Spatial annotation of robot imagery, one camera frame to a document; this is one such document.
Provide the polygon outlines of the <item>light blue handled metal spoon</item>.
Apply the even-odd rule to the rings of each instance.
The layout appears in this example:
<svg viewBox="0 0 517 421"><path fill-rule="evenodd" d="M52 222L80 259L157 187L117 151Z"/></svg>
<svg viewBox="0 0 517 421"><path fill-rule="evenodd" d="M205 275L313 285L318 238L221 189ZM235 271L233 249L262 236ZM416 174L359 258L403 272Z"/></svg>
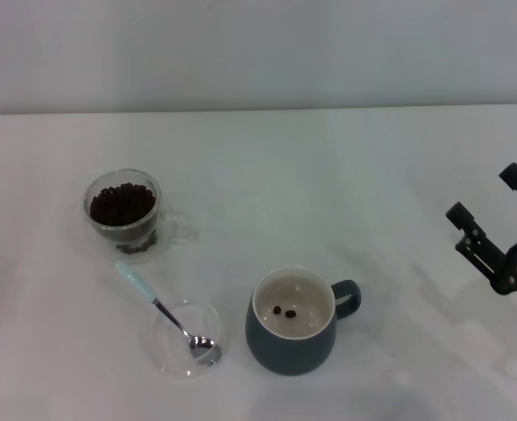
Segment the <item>light blue handled metal spoon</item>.
<svg viewBox="0 0 517 421"><path fill-rule="evenodd" d="M117 272L129 281L163 316L165 316L183 335L187 341L188 350L192 357L203 366L213 366L222 357L219 345L205 336L194 335L175 317L175 315L159 300L157 294L126 262L115 263Z"/></svg>

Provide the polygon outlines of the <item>clear double-walled glass cup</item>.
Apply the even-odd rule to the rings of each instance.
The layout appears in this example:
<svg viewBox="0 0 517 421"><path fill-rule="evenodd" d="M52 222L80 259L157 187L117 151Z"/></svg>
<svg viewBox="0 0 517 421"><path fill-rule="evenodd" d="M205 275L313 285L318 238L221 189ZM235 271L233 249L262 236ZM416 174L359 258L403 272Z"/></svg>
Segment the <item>clear double-walled glass cup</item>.
<svg viewBox="0 0 517 421"><path fill-rule="evenodd" d="M120 186L123 183L143 184L151 189L157 197L157 242L146 252L127 255L118 252L111 243L104 239L96 229L96 223L89 217L89 205L102 189ZM189 243L196 239L197 233L189 216L171 210L165 204L157 180L144 171L134 168L122 168L111 171L95 179L81 198L81 211L84 216L89 240L95 250L108 260L124 260L128 263L149 261L165 252L173 244Z"/></svg>

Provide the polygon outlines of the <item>dark blue ceramic mug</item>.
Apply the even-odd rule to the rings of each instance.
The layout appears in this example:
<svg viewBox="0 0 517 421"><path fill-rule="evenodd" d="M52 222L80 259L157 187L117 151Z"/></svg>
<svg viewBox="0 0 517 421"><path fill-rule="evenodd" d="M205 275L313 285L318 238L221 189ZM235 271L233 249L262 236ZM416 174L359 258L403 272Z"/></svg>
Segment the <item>dark blue ceramic mug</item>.
<svg viewBox="0 0 517 421"><path fill-rule="evenodd" d="M251 294L245 338L253 357L278 375L304 375L326 361L336 342L336 323L354 314L362 301L353 280L333 285L304 267L270 271ZM273 308L281 313L275 315ZM295 318L285 312L294 310Z"/></svg>

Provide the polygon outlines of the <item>clear round glass lid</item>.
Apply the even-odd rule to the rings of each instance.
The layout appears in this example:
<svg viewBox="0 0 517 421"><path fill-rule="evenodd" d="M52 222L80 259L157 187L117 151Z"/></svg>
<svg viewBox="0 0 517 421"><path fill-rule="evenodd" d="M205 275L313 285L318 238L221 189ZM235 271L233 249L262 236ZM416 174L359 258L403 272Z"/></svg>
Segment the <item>clear round glass lid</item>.
<svg viewBox="0 0 517 421"><path fill-rule="evenodd" d="M222 351L221 359L213 366L200 365L190 354L182 333L156 308L149 333L153 362L164 373L183 379L194 379L216 367L226 354L227 331L219 313L209 303L182 302L166 306L194 335L214 340Z"/></svg>

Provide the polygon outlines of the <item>pile of coffee beans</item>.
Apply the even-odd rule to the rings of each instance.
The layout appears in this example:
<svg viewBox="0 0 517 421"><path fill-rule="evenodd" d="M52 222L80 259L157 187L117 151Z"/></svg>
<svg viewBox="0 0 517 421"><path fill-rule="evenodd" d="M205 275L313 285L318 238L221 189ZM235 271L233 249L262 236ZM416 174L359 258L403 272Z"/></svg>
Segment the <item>pile of coffee beans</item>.
<svg viewBox="0 0 517 421"><path fill-rule="evenodd" d="M96 229L118 252L146 252L157 242L157 197L143 184L102 189L89 205Z"/></svg>

